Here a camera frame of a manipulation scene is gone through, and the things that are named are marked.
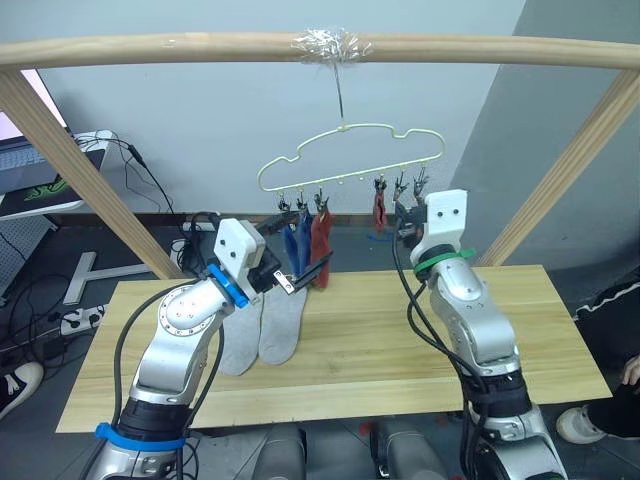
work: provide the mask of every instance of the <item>white wall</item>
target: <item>white wall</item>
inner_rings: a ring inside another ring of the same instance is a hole
[[[0,41],[332,26],[356,32],[510,35],[523,3],[22,0],[0,4]],[[440,131],[449,150],[444,160],[434,163],[429,188],[446,188],[496,70],[494,65],[346,68],[341,74],[346,120]],[[76,132],[107,128],[134,143],[174,198],[177,211],[274,211],[276,196],[258,189],[257,170],[278,155],[293,155],[298,143],[339,123],[332,73],[313,65],[105,66],[42,74],[71,128]],[[304,174],[290,168],[266,178],[291,183],[415,158],[424,151],[420,137],[397,142],[382,134],[340,135],[309,151],[300,166]],[[394,175],[388,173],[390,180]],[[367,178],[326,186],[330,208],[369,212],[372,182]],[[154,211],[148,201],[117,188],[135,211]],[[140,185],[136,188],[148,193]]]

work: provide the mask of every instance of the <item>white hanger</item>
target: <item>white hanger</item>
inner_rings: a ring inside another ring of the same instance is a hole
[[[431,156],[428,156],[428,157],[416,158],[415,160],[409,160],[407,162],[393,163],[393,164],[390,164],[390,165],[384,165],[382,167],[375,167],[375,168],[368,168],[366,170],[359,170],[357,172],[342,173],[342,174],[339,174],[339,175],[334,175],[332,177],[319,178],[317,180],[310,180],[310,181],[301,182],[301,183],[293,183],[291,185],[285,185],[285,186],[282,186],[282,187],[268,188],[268,187],[265,187],[262,184],[262,175],[264,174],[264,172],[268,168],[272,167],[276,163],[281,162],[283,160],[286,160],[289,163],[297,162],[298,160],[300,160],[302,158],[302,149],[304,147],[306,147],[307,145],[309,145],[310,143],[313,143],[316,140],[320,140],[320,139],[328,137],[330,135],[334,135],[336,133],[344,133],[344,132],[347,132],[349,130],[354,130],[356,128],[386,128],[391,133],[391,136],[393,138],[395,138],[395,139],[398,139],[398,140],[404,140],[405,138],[407,138],[412,133],[421,133],[421,134],[425,134],[425,135],[433,135],[433,136],[437,137],[438,140],[440,140],[440,143],[442,144],[442,151],[440,153],[438,153],[437,155],[431,155]],[[424,128],[411,128],[411,129],[407,130],[404,134],[399,134],[399,133],[396,132],[395,127],[393,127],[391,125],[386,125],[384,123],[354,123],[354,124],[342,125],[342,126],[336,128],[335,130],[329,130],[328,132],[321,133],[320,135],[316,135],[315,137],[311,137],[308,140],[305,140],[304,142],[302,142],[300,145],[298,145],[298,148],[296,148],[296,156],[295,157],[293,157],[293,158],[277,157],[277,158],[274,158],[273,160],[271,160],[269,163],[265,164],[260,170],[258,170],[258,178],[257,178],[258,186],[265,192],[281,192],[283,190],[288,190],[288,189],[292,189],[292,188],[301,189],[302,187],[305,187],[307,185],[322,184],[322,183],[325,183],[325,182],[330,182],[332,180],[337,180],[338,182],[341,182],[343,179],[349,178],[349,177],[362,176],[362,175],[366,175],[366,174],[369,174],[369,173],[375,173],[375,172],[380,172],[380,171],[383,171],[383,170],[388,170],[390,168],[407,167],[409,165],[413,165],[414,163],[426,163],[429,160],[435,160],[436,158],[440,158],[442,155],[444,155],[445,148],[446,148],[446,142],[444,140],[444,137],[442,135],[440,135],[438,132],[434,131],[434,130],[426,130]]]

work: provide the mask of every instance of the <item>computer screen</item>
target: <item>computer screen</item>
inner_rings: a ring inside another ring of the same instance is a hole
[[[51,95],[49,95],[47,87],[45,87],[38,72],[36,70],[22,70],[22,75],[24,75],[24,78],[26,78],[27,81],[31,84],[31,86],[45,103],[45,105],[49,107],[49,110],[51,110],[53,116],[56,117],[58,122],[60,122],[60,125],[66,128],[67,124],[62,118],[62,115],[60,115],[58,107],[56,107],[56,104],[53,103],[53,99],[51,98]],[[0,143],[4,142],[5,140],[13,140],[22,137],[23,135],[18,127],[16,127],[13,122],[9,120],[9,117],[7,117],[7,115],[2,110],[0,110]]]

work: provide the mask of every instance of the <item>gray wall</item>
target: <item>gray wall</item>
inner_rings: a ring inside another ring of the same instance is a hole
[[[510,35],[523,4],[524,0],[0,0],[0,41],[180,31],[295,32],[332,26],[355,32]],[[345,68],[341,77],[346,120],[389,123],[401,131],[440,131],[449,150],[434,163],[429,188],[447,188],[497,69],[454,64]],[[275,212],[276,195],[256,185],[258,169],[279,155],[293,156],[303,140],[340,121],[332,73],[315,65],[104,66],[51,69],[43,76],[75,131],[111,129],[135,143],[178,211]],[[265,180],[273,186],[322,178],[420,158],[438,146],[420,137],[399,142],[387,132],[353,132],[318,143],[298,168],[274,168],[274,175],[265,175]],[[133,182],[142,193],[153,193],[135,177]],[[154,211],[150,202],[121,187],[118,191],[135,211]],[[342,187],[334,182],[325,192],[333,211],[371,211],[371,177],[345,181]],[[387,193],[390,198],[391,188]]]
[[[528,1],[516,35],[640,43],[637,0]],[[579,129],[616,72],[503,66],[470,136],[453,186],[470,191],[465,244],[484,251]],[[635,112],[507,263],[548,270],[591,266],[590,286],[638,263],[640,113]]]

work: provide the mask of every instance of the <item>monitor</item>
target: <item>monitor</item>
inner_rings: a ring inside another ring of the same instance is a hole
[[[63,128],[67,128],[67,124],[65,123],[62,115],[58,111],[58,107],[53,102],[47,87],[45,87],[44,82],[40,78],[40,75],[36,70],[22,70],[22,75],[27,81],[31,84],[33,89],[36,91],[38,96],[42,99],[45,105],[51,110],[53,116],[56,117],[60,125]],[[0,110],[0,145],[13,144],[13,143],[22,143],[27,142],[27,139],[22,135],[22,132],[16,127],[9,117]]]

